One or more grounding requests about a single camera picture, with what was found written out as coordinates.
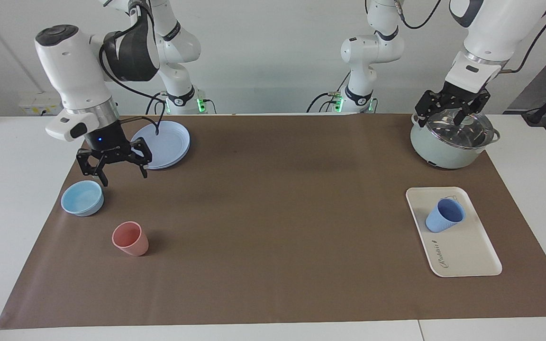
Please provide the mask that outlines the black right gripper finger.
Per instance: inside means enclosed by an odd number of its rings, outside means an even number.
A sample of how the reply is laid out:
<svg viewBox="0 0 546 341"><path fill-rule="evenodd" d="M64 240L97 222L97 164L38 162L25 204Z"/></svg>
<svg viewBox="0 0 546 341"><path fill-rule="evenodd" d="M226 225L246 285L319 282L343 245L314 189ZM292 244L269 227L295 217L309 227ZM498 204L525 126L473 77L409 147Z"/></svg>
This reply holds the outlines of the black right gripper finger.
<svg viewBox="0 0 546 341"><path fill-rule="evenodd" d="M97 177L104 187L108 187L109 181L103 172L104 166L109 161L109 152L107 151L95 151L95 150L78 150L77 162L83 175ZM90 157L97 158L97 165L92 166L90 164Z"/></svg>
<svg viewBox="0 0 546 341"><path fill-rule="evenodd" d="M144 179L147 179L147 169L153 159L152 152L143 137L139 137L132 142L126 141L126 161L137 165Z"/></svg>

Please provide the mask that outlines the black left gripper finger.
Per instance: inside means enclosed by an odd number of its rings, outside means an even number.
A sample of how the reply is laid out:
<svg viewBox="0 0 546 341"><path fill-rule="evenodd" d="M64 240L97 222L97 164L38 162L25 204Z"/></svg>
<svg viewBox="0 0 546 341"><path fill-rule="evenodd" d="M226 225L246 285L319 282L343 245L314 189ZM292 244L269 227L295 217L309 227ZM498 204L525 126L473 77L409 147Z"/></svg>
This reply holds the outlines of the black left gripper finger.
<svg viewBox="0 0 546 341"><path fill-rule="evenodd" d="M419 127L424 127L431 116L440 112L440 94L431 90L425 91L416 104L415 111Z"/></svg>
<svg viewBox="0 0 546 341"><path fill-rule="evenodd" d="M490 93L488 91L481 91L470 103L462 100L461 108L454 117L454 125L459 126L466 117L473 114L479 114L489 99Z"/></svg>

